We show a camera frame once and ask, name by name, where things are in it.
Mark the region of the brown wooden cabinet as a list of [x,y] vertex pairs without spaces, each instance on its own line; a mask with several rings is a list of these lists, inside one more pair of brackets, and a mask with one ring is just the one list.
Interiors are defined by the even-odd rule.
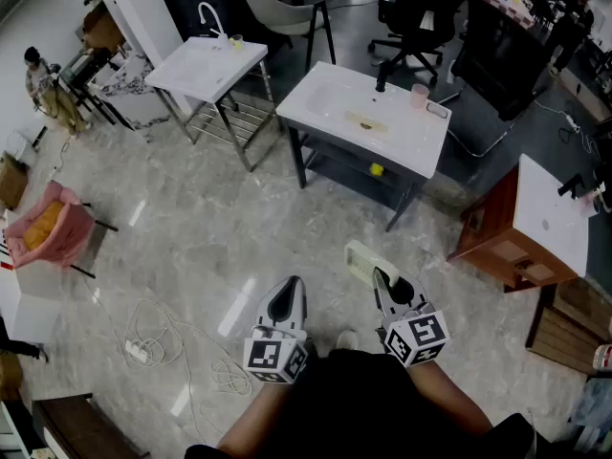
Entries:
[[461,215],[463,228],[448,261],[462,260],[504,284],[506,293],[558,284],[579,275],[514,227],[519,167]]

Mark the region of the person's right forearm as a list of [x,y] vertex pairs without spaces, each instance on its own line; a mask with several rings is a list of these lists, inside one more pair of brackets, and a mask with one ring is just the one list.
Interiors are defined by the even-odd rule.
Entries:
[[409,367],[407,373],[419,393],[470,436],[482,437],[493,429],[484,411],[435,361]]

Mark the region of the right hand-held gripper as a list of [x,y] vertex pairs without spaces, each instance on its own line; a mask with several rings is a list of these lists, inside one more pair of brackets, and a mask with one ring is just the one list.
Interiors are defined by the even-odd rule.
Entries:
[[377,334],[384,352],[402,366],[435,360],[450,336],[443,313],[427,300],[421,282],[409,274],[400,275],[394,285],[394,299],[388,277],[378,267],[373,270],[372,283],[377,307],[383,314]]

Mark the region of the person's black clothing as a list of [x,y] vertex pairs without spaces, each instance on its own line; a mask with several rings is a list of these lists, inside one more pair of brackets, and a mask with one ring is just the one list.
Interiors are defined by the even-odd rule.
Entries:
[[[482,437],[458,428],[386,354],[335,349],[308,361],[255,459],[524,459],[536,432],[515,413]],[[185,459],[232,459],[193,445]]]

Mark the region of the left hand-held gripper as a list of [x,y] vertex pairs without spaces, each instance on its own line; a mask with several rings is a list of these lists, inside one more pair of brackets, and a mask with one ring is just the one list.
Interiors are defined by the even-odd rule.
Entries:
[[263,383],[294,383],[310,356],[306,317],[302,278],[292,275],[276,284],[259,303],[252,336],[245,339],[243,368]]

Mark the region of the dark grey basin stand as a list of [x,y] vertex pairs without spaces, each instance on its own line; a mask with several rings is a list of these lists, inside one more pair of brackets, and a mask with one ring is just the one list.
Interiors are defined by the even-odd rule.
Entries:
[[[426,183],[426,177],[361,146],[293,120],[287,127],[299,187],[307,185],[306,172],[311,170],[393,210],[386,231]],[[381,177],[370,174],[372,163],[384,168]]]

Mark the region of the black basin faucet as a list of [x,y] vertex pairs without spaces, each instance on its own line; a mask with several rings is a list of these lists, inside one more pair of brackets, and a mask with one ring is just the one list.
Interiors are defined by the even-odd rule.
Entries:
[[377,77],[376,91],[383,93],[386,88],[388,78],[393,74],[396,64],[392,61],[385,60],[379,65],[379,73]]

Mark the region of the orange cushion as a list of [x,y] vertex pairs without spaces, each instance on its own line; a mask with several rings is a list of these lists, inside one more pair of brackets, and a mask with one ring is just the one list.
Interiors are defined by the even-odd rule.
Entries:
[[23,242],[28,251],[37,249],[47,240],[55,227],[63,207],[64,204],[60,201],[51,202],[24,232]]

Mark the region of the dark wooden bench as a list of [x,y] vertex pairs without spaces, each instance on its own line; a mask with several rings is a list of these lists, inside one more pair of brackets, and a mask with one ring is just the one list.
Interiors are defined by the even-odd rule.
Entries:
[[33,427],[58,459],[152,459],[91,403],[92,393],[36,400]]

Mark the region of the black mesh cantilever chair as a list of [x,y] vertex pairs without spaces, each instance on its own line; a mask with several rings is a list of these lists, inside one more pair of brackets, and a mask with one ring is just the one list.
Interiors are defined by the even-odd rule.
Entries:
[[450,71],[515,124],[546,90],[536,85],[548,64],[542,43],[512,16],[485,0],[468,0],[463,47]]

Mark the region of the person's left forearm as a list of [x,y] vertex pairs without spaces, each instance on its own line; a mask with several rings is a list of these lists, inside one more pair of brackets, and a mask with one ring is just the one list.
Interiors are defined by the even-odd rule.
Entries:
[[287,384],[266,383],[217,448],[232,459],[255,459],[272,433],[292,391]]

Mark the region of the brown cardboard box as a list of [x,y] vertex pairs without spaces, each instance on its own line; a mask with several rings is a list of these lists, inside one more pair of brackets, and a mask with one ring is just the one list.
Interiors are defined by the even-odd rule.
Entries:
[[0,204],[9,209],[17,208],[27,184],[27,166],[4,152],[0,158]]

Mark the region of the wooden slatted crate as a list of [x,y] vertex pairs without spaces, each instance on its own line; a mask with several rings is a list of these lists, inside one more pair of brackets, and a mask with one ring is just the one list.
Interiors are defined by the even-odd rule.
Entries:
[[587,376],[594,376],[596,350],[612,342],[612,304],[581,278],[545,286],[525,347]]

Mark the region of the white gooseneck faucet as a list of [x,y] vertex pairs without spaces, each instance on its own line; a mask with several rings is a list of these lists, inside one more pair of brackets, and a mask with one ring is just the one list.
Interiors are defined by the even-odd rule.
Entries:
[[[205,17],[205,11],[207,11],[213,18],[213,24],[208,23],[207,18]],[[202,1],[198,4],[198,14],[200,18],[200,24],[202,26],[206,26],[208,30],[216,36],[217,40],[219,41],[218,45],[220,47],[228,47],[228,45],[230,44],[229,37],[225,33],[220,17],[214,7],[206,1]]]

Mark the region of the white ridged plastic tray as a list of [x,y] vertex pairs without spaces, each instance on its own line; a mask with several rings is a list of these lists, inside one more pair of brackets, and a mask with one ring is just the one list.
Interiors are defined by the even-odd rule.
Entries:
[[344,260],[349,272],[371,289],[374,288],[373,272],[375,268],[386,275],[390,286],[394,286],[400,276],[399,270],[393,264],[357,240],[351,240],[346,244]]

